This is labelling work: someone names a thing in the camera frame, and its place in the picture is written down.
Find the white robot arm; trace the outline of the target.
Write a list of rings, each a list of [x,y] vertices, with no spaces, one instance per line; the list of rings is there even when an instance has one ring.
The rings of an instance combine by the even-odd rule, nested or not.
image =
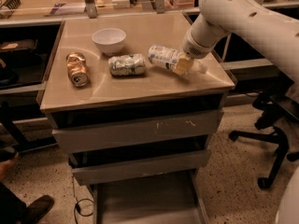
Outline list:
[[[183,51],[202,59],[230,33],[242,37],[294,83],[299,83],[299,20],[256,0],[200,0],[200,14],[183,39]]]

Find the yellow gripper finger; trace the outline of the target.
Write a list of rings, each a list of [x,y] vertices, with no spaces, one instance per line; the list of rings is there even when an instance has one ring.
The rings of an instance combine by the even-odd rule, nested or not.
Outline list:
[[[193,66],[193,59],[186,54],[182,54],[178,58],[178,62],[173,70],[177,75],[184,75]]]

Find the person hand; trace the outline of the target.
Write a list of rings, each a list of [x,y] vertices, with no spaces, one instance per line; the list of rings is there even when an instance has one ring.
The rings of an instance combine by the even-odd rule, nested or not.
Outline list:
[[[0,182],[2,182],[6,177],[9,171],[13,168],[16,164],[19,155],[16,155],[14,158],[8,161],[1,161],[0,162]]]

